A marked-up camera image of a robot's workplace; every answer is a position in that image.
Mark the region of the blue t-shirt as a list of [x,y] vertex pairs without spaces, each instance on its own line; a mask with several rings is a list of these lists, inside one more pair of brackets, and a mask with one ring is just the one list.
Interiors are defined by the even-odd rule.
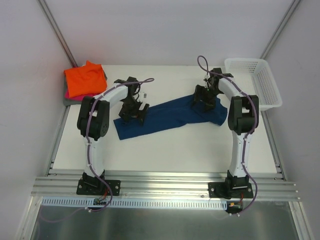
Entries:
[[221,104],[219,98],[215,100],[215,108],[205,111],[203,102],[192,105],[193,96],[187,95],[150,107],[143,124],[136,118],[129,122],[118,118],[113,122],[120,140],[179,128],[187,124],[213,123],[221,126],[227,119],[228,109]]

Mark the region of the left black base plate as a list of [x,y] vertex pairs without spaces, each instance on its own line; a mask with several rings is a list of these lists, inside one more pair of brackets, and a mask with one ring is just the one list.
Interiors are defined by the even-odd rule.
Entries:
[[97,178],[87,181],[85,181],[84,179],[80,179],[77,184],[76,194],[88,196],[103,196],[105,192],[110,194],[111,190],[113,196],[120,195],[120,180],[106,180],[105,183],[109,186],[109,188],[107,188],[107,186]]

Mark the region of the grey folded t-shirt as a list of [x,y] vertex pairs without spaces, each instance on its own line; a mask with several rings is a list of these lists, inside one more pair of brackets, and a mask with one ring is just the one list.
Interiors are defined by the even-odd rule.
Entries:
[[65,74],[63,104],[65,106],[77,105],[84,97],[101,94],[108,87],[107,79],[104,71]]

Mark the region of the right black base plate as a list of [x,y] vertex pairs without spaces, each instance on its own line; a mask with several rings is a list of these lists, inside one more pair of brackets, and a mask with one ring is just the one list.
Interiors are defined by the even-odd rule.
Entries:
[[254,198],[254,192],[250,183],[246,187],[229,189],[225,182],[209,182],[208,194],[210,198],[221,198],[226,200],[230,200],[232,198]]

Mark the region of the orange folded t-shirt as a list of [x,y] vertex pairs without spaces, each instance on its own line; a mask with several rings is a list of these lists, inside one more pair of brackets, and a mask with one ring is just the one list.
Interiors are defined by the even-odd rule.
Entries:
[[86,61],[80,67],[64,70],[67,99],[82,100],[84,96],[94,96],[104,92],[107,87],[107,77],[101,64]]

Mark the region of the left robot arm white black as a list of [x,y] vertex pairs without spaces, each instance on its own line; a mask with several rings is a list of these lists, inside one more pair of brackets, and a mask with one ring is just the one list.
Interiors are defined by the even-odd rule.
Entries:
[[131,76],[127,80],[117,79],[110,89],[94,97],[83,98],[76,124],[85,143],[86,166],[82,174],[82,185],[87,186],[93,194],[100,194],[105,188],[105,169],[100,142],[109,130],[111,108],[121,102],[119,117],[125,123],[137,120],[142,126],[149,104],[146,103],[143,109],[140,109],[143,103],[135,95],[141,90],[142,84],[154,80],[147,78],[139,81]]

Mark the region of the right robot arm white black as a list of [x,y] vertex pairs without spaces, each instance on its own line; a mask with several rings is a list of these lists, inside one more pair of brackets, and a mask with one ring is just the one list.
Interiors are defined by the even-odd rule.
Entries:
[[229,100],[227,125],[232,133],[231,163],[225,180],[213,185],[213,193],[224,199],[239,198],[252,188],[248,157],[253,133],[259,125],[259,97],[245,93],[232,74],[222,73],[220,68],[205,72],[205,86],[195,87],[191,106],[200,107],[201,113],[212,114],[218,109],[218,95],[224,94]]

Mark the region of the aluminium mounting rail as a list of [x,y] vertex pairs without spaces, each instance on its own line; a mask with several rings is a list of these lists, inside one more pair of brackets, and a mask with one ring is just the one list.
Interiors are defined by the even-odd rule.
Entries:
[[[80,170],[52,169],[47,176],[35,179],[31,195],[74,197]],[[119,180],[120,196],[138,199],[200,200],[209,198],[209,182],[221,182],[225,173],[106,171],[106,179]],[[257,201],[300,202],[302,195],[293,181],[280,173],[253,176],[258,185]]]

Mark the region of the white plastic basket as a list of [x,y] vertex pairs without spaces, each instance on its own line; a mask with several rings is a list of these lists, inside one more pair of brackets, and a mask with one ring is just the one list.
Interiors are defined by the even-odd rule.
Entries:
[[234,76],[241,90],[259,97],[259,108],[279,108],[283,101],[268,62],[260,58],[227,58],[225,71]]

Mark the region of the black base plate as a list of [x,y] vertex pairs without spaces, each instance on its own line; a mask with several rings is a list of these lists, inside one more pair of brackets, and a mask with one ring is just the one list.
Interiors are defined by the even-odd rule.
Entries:
[[97,178],[87,181],[85,181],[84,179],[80,179],[77,184],[76,194],[88,196],[103,196],[105,192],[110,194],[111,190],[113,196],[120,195],[120,180],[106,180],[105,183],[109,186],[109,188],[107,188],[107,186]]
[[208,194],[210,198],[221,198],[226,200],[230,200],[232,198],[254,198],[254,192],[250,183],[246,187],[229,189],[225,182],[209,182]]

